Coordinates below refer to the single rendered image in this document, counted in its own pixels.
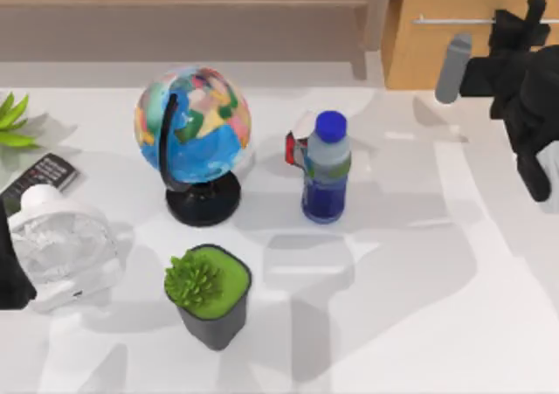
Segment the wooden cupboard door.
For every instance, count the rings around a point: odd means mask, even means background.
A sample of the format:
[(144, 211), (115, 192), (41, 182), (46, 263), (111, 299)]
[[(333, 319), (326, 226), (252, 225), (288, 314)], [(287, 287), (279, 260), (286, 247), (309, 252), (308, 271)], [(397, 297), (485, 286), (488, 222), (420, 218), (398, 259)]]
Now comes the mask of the wooden cupboard door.
[[(381, 59), (384, 82), (389, 89), (433, 89), (438, 81), (446, 48), (461, 32), (472, 35), (472, 54), (488, 53), (490, 24), (422, 25), (412, 19), (492, 18), (497, 9), (522, 17), (527, 0), (389, 0), (383, 29)], [(547, 0), (545, 16), (559, 19), (559, 0)]]

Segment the blue bottle with blue cap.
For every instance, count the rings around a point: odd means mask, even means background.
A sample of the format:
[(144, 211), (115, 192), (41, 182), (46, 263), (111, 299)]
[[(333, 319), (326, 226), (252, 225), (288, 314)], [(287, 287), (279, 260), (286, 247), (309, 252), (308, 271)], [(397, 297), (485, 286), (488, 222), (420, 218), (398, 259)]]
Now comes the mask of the blue bottle with blue cap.
[(318, 224), (333, 223), (345, 208), (351, 167), (348, 120), (335, 110), (319, 113), (307, 139), (301, 208)]

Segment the red and white can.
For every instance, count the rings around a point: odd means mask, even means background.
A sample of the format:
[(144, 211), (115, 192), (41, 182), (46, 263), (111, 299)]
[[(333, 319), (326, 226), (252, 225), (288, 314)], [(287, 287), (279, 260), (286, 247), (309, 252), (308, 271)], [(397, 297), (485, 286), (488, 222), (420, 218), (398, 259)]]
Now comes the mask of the red and white can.
[(315, 113), (306, 111), (286, 135), (285, 161), (305, 169), (308, 137), (314, 132)]

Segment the colourful globe on black stand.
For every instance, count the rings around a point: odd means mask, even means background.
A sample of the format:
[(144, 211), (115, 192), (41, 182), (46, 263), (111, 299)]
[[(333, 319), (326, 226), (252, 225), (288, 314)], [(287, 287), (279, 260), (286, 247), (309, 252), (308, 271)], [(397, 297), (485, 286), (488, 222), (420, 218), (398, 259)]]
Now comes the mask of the colourful globe on black stand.
[(233, 169), (250, 143), (252, 118), (244, 95), (222, 73), (185, 66), (156, 76), (136, 104), (134, 129), (176, 220), (205, 227), (235, 212), (241, 184)]

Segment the wooden open shelf unit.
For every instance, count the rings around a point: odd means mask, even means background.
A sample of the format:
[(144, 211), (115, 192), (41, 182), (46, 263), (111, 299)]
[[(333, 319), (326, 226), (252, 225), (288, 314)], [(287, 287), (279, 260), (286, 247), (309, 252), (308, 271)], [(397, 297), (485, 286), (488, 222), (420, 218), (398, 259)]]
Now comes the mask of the wooden open shelf unit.
[(181, 64), (255, 86), (383, 80), (388, 0), (0, 0), (0, 85), (140, 86)]

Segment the green plant in grey pot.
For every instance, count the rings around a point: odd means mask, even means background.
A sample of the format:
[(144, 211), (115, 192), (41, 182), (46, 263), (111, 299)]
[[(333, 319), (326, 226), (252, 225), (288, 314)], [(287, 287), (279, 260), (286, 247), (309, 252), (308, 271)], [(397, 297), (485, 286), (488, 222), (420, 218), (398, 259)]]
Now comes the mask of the green plant in grey pot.
[(170, 258), (163, 290), (185, 328), (208, 349), (221, 351), (245, 326), (252, 271), (220, 245), (201, 244)]

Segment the black remote control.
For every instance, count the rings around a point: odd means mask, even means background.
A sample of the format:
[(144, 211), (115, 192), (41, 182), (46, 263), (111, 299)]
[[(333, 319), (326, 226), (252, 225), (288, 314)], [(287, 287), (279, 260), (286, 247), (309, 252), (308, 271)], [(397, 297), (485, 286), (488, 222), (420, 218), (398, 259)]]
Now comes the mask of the black remote control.
[(34, 162), (15, 181), (0, 193), (7, 208), (20, 208), (22, 195), (33, 185), (48, 184), (62, 191), (79, 176), (79, 171), (67, 160), (53, 153), (47, 153)]

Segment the white desk fan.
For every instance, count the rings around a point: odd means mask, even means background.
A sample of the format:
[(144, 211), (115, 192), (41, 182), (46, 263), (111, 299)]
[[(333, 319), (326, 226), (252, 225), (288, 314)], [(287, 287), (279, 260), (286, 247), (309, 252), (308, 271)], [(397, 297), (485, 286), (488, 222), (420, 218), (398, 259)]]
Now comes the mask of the white desk fan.
[(9, 226), (16, 255), (37, 290), (31, 309), (38, 313), (107, 289), (123, 274), (107, 217), (51, 185), (26, 190)]

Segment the green leafy plant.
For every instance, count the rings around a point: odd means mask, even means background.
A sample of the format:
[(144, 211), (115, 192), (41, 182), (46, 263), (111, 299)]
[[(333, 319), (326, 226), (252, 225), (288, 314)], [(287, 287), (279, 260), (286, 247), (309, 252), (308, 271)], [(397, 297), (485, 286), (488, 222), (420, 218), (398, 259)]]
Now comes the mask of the green leafy plant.
[(13, 149), (35, 149), (36, 137), (20, 133), (28, 122), (24, 118), (29, 103), (29, 95), (16, 102), (13, 92), (9, 92), (0, 104), (0, 147)]

